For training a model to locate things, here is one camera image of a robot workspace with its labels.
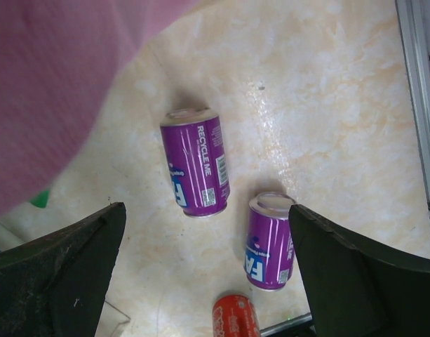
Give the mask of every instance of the purple can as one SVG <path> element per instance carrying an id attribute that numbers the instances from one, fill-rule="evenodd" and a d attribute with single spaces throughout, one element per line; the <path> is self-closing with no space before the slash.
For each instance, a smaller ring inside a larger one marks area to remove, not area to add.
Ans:
<path id="1" fill-rule="evenodd" d="M 218 114 L 176 110 L 160 129 L 177 204 L 192 217 L 223 211 L 230 187 Z"/>
<path id="2" fill-rule="evenodd" d="M 244 270 L 261 290 L 282 289 L 293 274 L 294 248 L 288 213 L 294 201 L 284 193 L 260 193 L 250 200 Z"/>

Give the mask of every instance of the barcode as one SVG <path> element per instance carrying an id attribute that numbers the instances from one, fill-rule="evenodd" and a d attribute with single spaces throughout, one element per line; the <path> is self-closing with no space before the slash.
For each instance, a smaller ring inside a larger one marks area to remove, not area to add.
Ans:
<path id="1" fill-rule="evenodd" d="M 216 167 L 220 186 L 223 186 L 227 181 L 229 181 L 229 176 L 227 175 L 226 158 L 224 155 L 216 159 Z"/>
<path id="2" fill-rule="evenodd" d="M 290 273 L 290 270 L 282 270 L 280 271 L 280 274 L 278 274 L 278 282 L 280 284 L 286 283 L 288 281 L 288 274 Z"/>
<path id="3" fill-rule="evenodd" d="M 216 205 L 216 195 L 215 195 L 215 189 L 209 188 L 207 190 L 202 191 L 202 200 L 203 200 L 203 206 L 208 207 L 212 205 Z"/>

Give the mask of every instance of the can top rim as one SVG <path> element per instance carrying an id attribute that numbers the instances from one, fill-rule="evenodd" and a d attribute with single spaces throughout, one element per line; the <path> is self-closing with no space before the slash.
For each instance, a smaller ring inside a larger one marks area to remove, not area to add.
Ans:
<path id="1" fill-rule="evenodd" d="M 215 302 L 212 305 L 213 309 L 215 309 L 215 307 L 217 305 L 219 305 L 222 300 L 224 300 L 227 297 L 231 297 L 231 296 L 243 297 L 244 299 L 246 299 L 253 306 L 253 302 L 252 302 L 250 296 L 246 295 L 242 291 L 231 290 L 231 291 L 224 291 L 224 292 L 222 292 L 220 295 L 218 295 L 216 297 Z"/>
<path id="2" fill-rule="evenodd" d="M 209 108 L 194 109 L 179 109 L 168 112 L 160 123 L 160 126 L 179 126 L 197 123 L 199 121 L 207 121 L 217 117 L 217 113 Z"/>
<path id="3" fill-rule="evenodd" d="M 263 192 L 250 200 L 249 207 L 263 216 L 287 220 L 288 212 L 294 204 L 294 199 L 285 193 Z"/>

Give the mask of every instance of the gray metal frame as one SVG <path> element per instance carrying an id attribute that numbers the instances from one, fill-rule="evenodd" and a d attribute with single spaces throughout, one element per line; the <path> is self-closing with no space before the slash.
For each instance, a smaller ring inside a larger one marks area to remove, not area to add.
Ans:
<path id="1" fill-rule="evenodd" d="M 270 326 L 269 328 L 262 329 L 260 331 L 260 333 L 261 333 L 262 337 L 272 336 L 275 333 L 284 331 L 286 329 L 293 328 L 294 326 L 301 325 L 303 323 L 307 323 L 307 322 L 311 321 L 312 319 L 313 319 L 313 317 L 311 317 L 311 314 L 308 313 L 308 314 L 305 314 L 305 315 L 302 315 L 302 316 L 299 316 L 299 317 L 296 317 L 293 319 L 289 319 L 288 321 L 284 321 L 282 323 Z"/>
<path id="2" fill-rule="evenodd" d="M 422 3 L 396 0 L 430 215 L 430 69 Z"/>

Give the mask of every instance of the aluminum can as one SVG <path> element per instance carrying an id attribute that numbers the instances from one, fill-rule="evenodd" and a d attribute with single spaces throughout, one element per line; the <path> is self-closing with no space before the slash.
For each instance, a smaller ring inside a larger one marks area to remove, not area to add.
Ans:
<path id="1" fill-rule="evenodd" d="M 167 113 L 160 129 L 177 204 L 191 217 L 223 211 L 230 187 L 218 114 L 176 110 Z"/>
<path id="2" fill-rule="evenodd" d="M 265 291 L 282 289 L 293 273 L 294 247 L 288 214 L 294 200 L 264 192 L 250 200 L 244 270 L 249 282 Z"/>
<path id="3" fill-rule="evenodd" d="M 260 337 L 254 305 L 244 295 L 221 297 L 213 306 L 212 316 L 213 337 Z"/>

